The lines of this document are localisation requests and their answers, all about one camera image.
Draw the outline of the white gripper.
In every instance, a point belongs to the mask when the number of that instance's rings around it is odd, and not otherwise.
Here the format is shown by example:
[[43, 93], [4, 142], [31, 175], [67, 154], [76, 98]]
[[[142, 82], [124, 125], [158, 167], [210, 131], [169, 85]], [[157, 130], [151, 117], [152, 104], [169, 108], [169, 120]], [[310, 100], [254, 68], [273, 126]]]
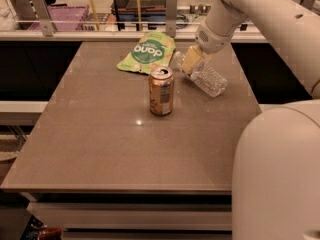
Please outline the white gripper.
[[188, 48], [182, 64], [182, 71], [187, 75], [201, 69], [208, 61], [207, 54], [222, 50], [230, 42], [231, 36], [214, 33], [203, 20], [195, 33], [195, 40], [197, 44]]

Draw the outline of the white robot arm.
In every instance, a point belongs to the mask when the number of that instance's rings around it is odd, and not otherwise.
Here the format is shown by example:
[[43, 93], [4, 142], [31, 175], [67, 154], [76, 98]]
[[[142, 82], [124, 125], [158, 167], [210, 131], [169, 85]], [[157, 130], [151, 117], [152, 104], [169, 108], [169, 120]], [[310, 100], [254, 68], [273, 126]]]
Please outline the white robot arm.
[[220, 51], [250, 19], [311, 99], [274, 106], [239, 139], [232, 173], [232, 240], [319, 240], [320, 17], [292, 0], [216, 0], [183, 69]]

